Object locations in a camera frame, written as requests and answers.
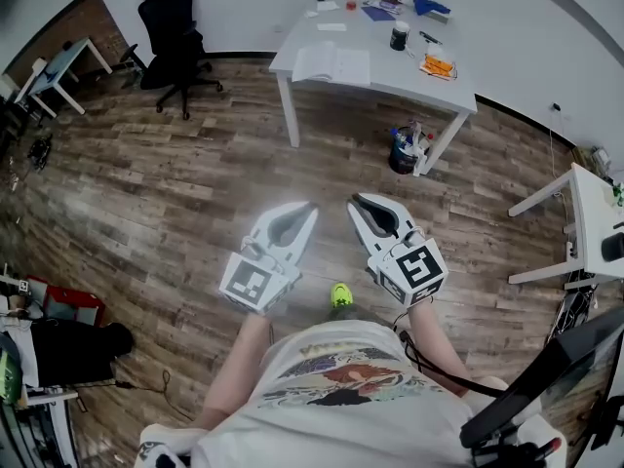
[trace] black cup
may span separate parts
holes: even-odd
[[[603,240],[604,261],[619,260],[624,257],[624,232],[618,232]]]
[[[395,51],[404,51],[408,42],[409,31],[400,31],[396,27],[392,28],[392,35],[390,36],[390,48]]]

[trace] black office chair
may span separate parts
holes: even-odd
[[[201,68],[197,65],[205,52],[192,7],[193,0],[144,0],[138,6],[156,56],[146,68],[140,87],[152,90],[174,85],[158,100],[156,111],[162,112],[163,102],[180,91],[185,120],[190,117],[186,103],[191,85],[216,85],[217,92],[223,91],[218,81],[197,78],[202,69],[210,72],[213,68],[208,63]]]

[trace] orange package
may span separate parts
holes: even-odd
[[[443,70],[441,67],[438,67],[434,64],[429,64],[427,62],[424,63],[423,67],[427,70],[427,72],[431,74],[437,74],[439,76],[447,76],[450,77],[450,72]]]
[[[440,69],[446,72],[449,72],[452,70],[452,64],[449,64],[448,62],[444,62],[443,60],[434,58],[433,56],[427,56],[426,54],[425,54],[425,62],[433,66],[439,67]]]

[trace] open book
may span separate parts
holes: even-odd
[[[338,49],[334,42],[308,45],[296,55],[292,80],[327,80],[345,85],[370,85],[369,51]]]

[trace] table leg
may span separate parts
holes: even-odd
[[[445,128],[445,130],[442,132],[442,135],[440,136],[438,141],[431,148],[431,150],[429,151],[429,154],[427,155],[427,161],[422,170],[423,175],[428,174],[429,171],[433,168],[433,166],[436,164],[436,162],[440,158],[440,155],[444,152],[444,150],[450,144],[450,142],[452,141],[452,138],[455,137],[455,134],[457,134],[461,126],[464,124],[469,114],[470,113],[468,111],[458,112],[455,118]]]
[[[561,276],[574,270],[580,270],[583,268],[583,261],[578,258],[573,258],[570,261],[551,265],[541,269],[530,270],[523,274],[516,274],[509,276],[510,285],[518,285],[520,283],[528,283],[529,281],[538,281],[540,279],[546,279],[547,277]]]
[[[71,105],[71,107],[73,107],[76,111],[78,111],[80,114],[85,114],[85,110],[83,109],[83,107],[76,102],[72,96],[70,94],[68,94],[65,89],[59,84],[59,83],[55,83],[55,90],[61,94],[64,99],[69,102],[69,105]]]
[[[574,281],[573,283],[565,283],[564,290],[576,290],[577,288],[584,288],[586,286],[599,285],[600,283],[608,283],[609,281],[615,281],[618,278],[611,276],[596,275],[591,279],[583,279],[581,281]]]
[[[78,77],[74,74],[74,72],[71,69],[67,68],[67,71],[65,72],[69,75],[69,78],[71,78],[73,81],[75,81],[76,83],[80,83],[80,80],[78,79]]]
[[[282,97],[282,106],[284,107],[284,116],[286,117],[286,127],[291,138],[291,146],[299,147],[299,125],[296,121],[296,112],[294,112],[293,94],[287,76],[278,75],[277,85],[280,89]]]
[[[43,110],[46,111],[50,116],[52,116],[53,118],[57,117],[56,112],[54,112],[52,109],[50,109],[50,107],[48,107],[48,104],[46,104],[43,100],[41,100],[39,98],[39,96],[37,96],[36,94],[33,94],[31,96],[32,98],[35,99],[35,101],[41,106],[43,107]]]
[[[511,207],[508,212],[509,216],[516,216],[522,212],[526,212],[529,208],[532,208],[545,199],[550,198],[553,194],[565,187],[570,182],[571,178],[572,170],[568,170],[556,180],[553,180],[545,187],[542,187],[534,194],[528,196],[524,201],[518,203],[518,205]]]
[[[89,47],[89,50],[92,52],[92,54],[94,56],[96,56],[96,59],[99,61],[99,63],[101,64],[101,67],[103,67],[106,72],[108,74],[112,73],[113,70],[110,68],[110,66],[108,65],[108,62],[106,62],[104,60],[104,58],[101,56],[101,54],[99,53],[99,50],[96,49],[96,46],[93,44],[93,42],[91,40],[87,40],[87,47]]]

